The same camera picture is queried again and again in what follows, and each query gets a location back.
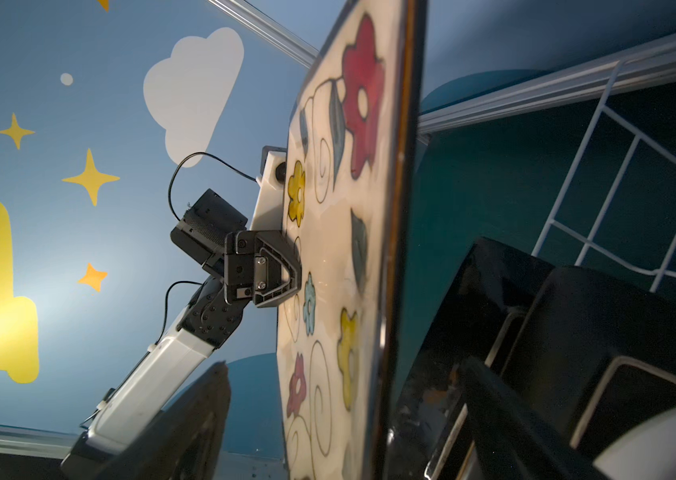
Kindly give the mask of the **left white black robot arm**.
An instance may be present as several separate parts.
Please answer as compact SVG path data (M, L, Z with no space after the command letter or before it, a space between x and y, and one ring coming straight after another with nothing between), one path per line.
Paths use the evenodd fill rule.
M170 238L208 277L87 419L61 463L67 478L213 475L231 400L228 367L219 362L181 387L229 340L247 306L277 307L299 291L302 265L282 232L284 197L283 187L262 183L247 218L207 190L179 218Z

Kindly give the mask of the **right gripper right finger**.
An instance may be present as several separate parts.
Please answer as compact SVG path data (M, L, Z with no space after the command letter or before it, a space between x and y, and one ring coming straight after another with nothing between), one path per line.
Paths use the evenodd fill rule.
M463 374L468 419L486 479L605 479L484 362Z

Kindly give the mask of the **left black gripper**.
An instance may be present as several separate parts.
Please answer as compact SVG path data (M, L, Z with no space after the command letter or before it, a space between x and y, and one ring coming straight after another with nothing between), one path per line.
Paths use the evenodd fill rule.
M249 301L278 307L302 285L295 244L279 231L240 230L226 238L224 293L227 303Z

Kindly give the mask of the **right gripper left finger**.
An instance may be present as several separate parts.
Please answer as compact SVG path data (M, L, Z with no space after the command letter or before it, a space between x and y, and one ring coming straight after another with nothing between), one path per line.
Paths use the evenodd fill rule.
M98 479L211 479L231 403L229 369L218 362L201 375Z

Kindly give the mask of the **black square floral plate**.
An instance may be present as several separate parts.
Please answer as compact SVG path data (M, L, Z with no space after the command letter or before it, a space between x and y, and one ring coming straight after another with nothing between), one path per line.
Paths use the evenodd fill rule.
M496 375L594 464L627 432L676 408L676 305L593 270L559 267Z
M480 237L464 258L394 409L386 476L453 479L473 446L464 373L474 357L496 373L553 264Z
M292 479L385 473L427 14L347 2L292 112L282 230L302 274L276 346Z

